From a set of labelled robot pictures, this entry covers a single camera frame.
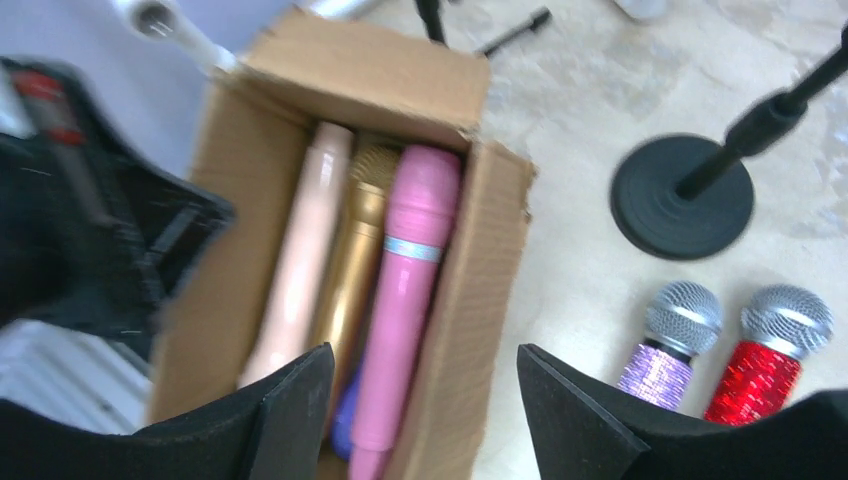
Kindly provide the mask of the violet plastic microphone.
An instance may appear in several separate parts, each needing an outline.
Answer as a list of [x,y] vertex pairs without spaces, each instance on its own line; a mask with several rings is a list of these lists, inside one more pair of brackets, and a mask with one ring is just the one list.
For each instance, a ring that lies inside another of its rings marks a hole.
[[331,425],[331,447],[334,453],[344,461],[350,459],[353,450],[351,435],[353,417],[359,396],[359,384],[360,374],[356,373],[342,394]]

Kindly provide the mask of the brown cardboard box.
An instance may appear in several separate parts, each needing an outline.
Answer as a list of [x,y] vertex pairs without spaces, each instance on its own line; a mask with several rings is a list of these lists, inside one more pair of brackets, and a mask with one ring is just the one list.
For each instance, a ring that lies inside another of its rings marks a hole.
[[166,311],[148,421],[235,389],[264,314],[305,151],[315,124],[330,121],[467,159],[452,242],[385,475],[469,478],[537,174],[502,144],[479,140],[489,84],[482,57],[296,9],[261,33],[238,67],[214,75],[190,179],[228,200],[236,219]]

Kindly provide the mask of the cream peach plastic microphone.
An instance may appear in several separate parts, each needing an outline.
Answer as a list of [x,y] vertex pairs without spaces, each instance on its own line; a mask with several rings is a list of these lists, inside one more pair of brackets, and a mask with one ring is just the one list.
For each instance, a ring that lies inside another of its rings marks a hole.
[[316,129],[301,169],[260,332],[239,387],[274,373],[307,348],[353,138],[352,131],[329,122]]

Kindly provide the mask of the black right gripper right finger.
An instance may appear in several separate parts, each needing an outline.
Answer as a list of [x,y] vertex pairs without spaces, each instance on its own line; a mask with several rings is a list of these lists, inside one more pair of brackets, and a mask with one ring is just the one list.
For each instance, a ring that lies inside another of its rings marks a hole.
[[517,371],[543,479],[844,479],[847,393],[826,390],[730,427],[665,410],[535,344]]

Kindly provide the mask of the pink glitter microphone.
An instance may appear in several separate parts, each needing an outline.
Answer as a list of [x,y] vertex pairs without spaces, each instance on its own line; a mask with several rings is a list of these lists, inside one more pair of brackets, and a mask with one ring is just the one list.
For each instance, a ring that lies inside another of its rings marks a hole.
[[353,419],[351,479],[379,478],[395,444],[460,185],[455,154],[422,145],[404,150],[389,199]]

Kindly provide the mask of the white PVC pipe frame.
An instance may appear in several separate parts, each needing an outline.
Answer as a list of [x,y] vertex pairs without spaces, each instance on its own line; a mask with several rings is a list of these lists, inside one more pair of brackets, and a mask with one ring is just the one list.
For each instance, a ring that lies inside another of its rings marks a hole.
[[[298,5],[307,12],[330,20],[356,19],[373,9],[377,1],[300,1]],[[438,0],[416,0],[416,13],[427,38],[435,43],[446,43],[441,5]],[[203,71],[231,70],[237,64],[236,55],[212,41],[180,10],[175,1],[136,0],[114,1],[118,16],[127,28],[150,41],[171,42],[189,55]],[[546,7],[534,11],[528,20],[504,32],[477,52],[487,58],[526,32],[537,32],[546,26],[552,13]]]

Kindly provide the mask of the purple glitter microphone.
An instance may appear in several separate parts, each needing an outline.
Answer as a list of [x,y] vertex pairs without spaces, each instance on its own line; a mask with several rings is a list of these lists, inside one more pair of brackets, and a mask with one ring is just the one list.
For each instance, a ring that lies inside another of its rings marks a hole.
[[706,287],[675,281],[660,289],[645,314],[645,334],[625,365],[617,388],[675,411],[692,378],[694,358],[709,351],[723,328],[723,310]]

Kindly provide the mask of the red glitter microphone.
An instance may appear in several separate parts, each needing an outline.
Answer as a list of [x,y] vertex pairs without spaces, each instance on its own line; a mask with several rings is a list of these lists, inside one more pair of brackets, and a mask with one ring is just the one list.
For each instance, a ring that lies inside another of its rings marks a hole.
[[801,362],[833,335],[833,315],[813,292],[788,284],[756,291],[741,311],[741,337],[703,418],[739,426],[781,410]]

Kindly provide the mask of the tripod shock mount stand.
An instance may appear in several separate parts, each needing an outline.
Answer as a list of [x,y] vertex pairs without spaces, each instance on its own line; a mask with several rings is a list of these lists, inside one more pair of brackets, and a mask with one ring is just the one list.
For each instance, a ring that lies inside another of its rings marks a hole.
[[[447,47],[448,42],[442,15],[443,1],[415,0],[414,4],[427,38],[432,43]],[[457,31],[467,35],[469,40],[488,39],[487,43],[481,44],[475,50],[476,54],[486,58],[491,58],[507,44],[525,34],[537,34],[552,20],[551,11],[545,6],[541,6],[525,16],[509,29],[505,29],[505,20],[495,20],[490,13],[487,13],[480,6],[474,6],[468,11],[457,11],[457,14],[457,20],[450,21],[451,27],[456,27]]]

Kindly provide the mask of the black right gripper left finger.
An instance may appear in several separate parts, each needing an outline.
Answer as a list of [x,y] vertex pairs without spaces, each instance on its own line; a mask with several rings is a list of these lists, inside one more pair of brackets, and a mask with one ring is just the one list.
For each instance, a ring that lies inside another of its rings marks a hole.
[[132,435],[1,403],[4,479],[312,479],[334,357],[316,347],[268,377]]

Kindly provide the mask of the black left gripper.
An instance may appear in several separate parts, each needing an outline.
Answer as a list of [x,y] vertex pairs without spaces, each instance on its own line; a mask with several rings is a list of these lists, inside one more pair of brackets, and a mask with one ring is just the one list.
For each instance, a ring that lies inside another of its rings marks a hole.
[[1,61],[1,321],[148,354],[233,206],[150,163],[69,65]]

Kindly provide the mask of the round base shock mount stand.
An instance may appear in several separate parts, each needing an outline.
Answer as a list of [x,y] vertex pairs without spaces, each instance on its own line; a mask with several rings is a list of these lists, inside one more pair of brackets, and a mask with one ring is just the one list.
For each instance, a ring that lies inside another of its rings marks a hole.
[[667,260],[699,260],[726,249],[753,213],[744,159],[792,132],[809,101],[846,71],[847,45],[841,43],[791,88],[746,110],[723,142],[672,134],[637,146],[611,182],[609,205],[619,231],[638,249]]

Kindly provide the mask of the gold metallic microphone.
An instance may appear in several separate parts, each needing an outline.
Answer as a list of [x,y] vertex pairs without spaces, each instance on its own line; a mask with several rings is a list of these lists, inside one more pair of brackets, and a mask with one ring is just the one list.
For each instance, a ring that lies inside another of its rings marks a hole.
[[310,335],[311,345],[332,348],[331,399],[339,396],[356,364],[399,155],[388,145],[368,145],[357,151],[350,169]]

